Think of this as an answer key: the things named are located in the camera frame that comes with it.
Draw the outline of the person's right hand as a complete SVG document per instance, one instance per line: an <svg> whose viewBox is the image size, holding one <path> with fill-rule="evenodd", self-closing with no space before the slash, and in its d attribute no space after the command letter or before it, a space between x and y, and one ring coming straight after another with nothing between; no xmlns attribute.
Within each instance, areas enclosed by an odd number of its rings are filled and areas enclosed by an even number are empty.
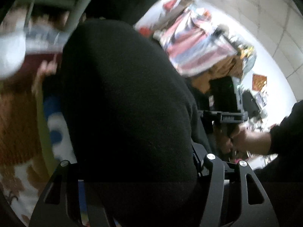
<svg viewBox="0 0 303 227"><path fill-rule="evenodd" d="M268 155L271 147L270 132L248 131L244 126L237 126L230 139L239 152L250 152L257 155Z"/></svg>

